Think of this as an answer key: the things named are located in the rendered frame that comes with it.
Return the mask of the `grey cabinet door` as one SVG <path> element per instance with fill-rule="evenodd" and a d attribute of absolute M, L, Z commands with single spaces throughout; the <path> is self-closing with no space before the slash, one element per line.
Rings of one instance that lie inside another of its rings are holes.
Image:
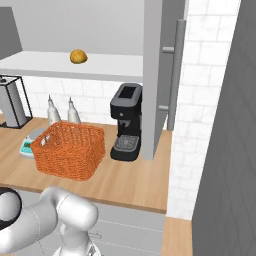
<path fill-rule="evenodd" d="M 187 22 L 188 3 L 189 0 L 145 0 L 141 154 L 147 160 L 154 158 L 168 118 L 168 113 L 158 107 L 169 103 L 173 55 L 162 49 L 174 46 L 176 22 Z"/>

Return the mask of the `orange woven basket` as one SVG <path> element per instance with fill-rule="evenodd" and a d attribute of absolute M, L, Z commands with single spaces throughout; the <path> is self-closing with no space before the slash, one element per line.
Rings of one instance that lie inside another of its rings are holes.
<path fill-rule="evenodd" d="M 31 147 L 40 172 L 76 181 L 89 180 L 106 153 L 102 128 L 69 122 L 49 126 Z"/>

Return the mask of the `round golden bread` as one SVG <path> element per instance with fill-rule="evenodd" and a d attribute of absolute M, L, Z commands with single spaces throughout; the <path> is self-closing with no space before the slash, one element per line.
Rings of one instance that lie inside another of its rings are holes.
<path fill-rule="evenodd" d="M 70 54 L 70 61 L 73 64 L 81 64 L 86 62 L 88 59 L 86 53 L 83 50 L 80 49 L 76 49 L 73 50 Z"/>

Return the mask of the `grey tall cabinet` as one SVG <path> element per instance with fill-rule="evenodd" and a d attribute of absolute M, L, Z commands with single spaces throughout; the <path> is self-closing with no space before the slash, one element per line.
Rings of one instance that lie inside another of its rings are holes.
<path fill-rule="evenodd" d="M 193 256 L 256 256 L 256 0 L 241 0 L 192 241 Z"/>

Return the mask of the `black coffee machine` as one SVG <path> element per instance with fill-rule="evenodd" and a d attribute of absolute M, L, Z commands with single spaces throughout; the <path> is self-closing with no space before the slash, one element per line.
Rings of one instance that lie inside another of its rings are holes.
<path fill-rule="evenodd" d="M 118 133 L 110 156 L 118 161 L 135 161 L 141 147 L 142 86 L 123 83 L 110 102 L 110 114 L 117 120 Z"/>

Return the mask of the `grey bottle with spout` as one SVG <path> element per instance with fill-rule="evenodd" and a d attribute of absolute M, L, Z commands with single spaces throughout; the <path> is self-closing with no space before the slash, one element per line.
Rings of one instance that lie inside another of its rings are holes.
<path fill-rule="evenodd" d="M 61 121 L 60 114 L 55 107 L 53 100 L 51 98 L 48 98 L 48 110 L 47 110 L 47 116 L 48 116 L 48 125 L 51 126 L 52 124 L 56 122 Z"/>
<path fill-rule="evenodd" d="M 72 99 L 69 99 L 68 121 L 76 124 L 81 123 L 78 111 L 76 110 Z"/>

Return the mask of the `teal kitchen scale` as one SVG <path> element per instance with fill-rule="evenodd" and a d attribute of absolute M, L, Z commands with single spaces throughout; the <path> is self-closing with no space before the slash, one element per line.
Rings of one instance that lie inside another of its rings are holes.
<path fill-rule="evenodd" d="M 37 128 L 31 131 L 23 140 L 20 147 L 20 155 L 22 157 L 33 159 L 32 142 L 45 131 L 45 128 Z"/>

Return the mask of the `grey base drawer front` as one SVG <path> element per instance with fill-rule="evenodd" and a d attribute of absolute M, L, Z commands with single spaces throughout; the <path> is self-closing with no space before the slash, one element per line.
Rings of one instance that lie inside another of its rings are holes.
<path fill-rule="evenodd" d="M 37 203 L 40 194 L 18 190 L 23 206 Z M 99 219 L 89 236 L 103 256 L 161 256 L 165 215 L 95 203 Z M 17 256 L 52 256 L 61 246 L 60 223 L 54 232 Z"/>

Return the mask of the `grey open wall cabinet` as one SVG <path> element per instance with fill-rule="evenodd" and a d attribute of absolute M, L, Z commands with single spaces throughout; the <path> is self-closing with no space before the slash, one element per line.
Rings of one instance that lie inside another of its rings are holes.
<path fill-rule="evenodd" d="M 143 33 L 144 0 L 0 0 L 0 74 L 140 82 Z"/>

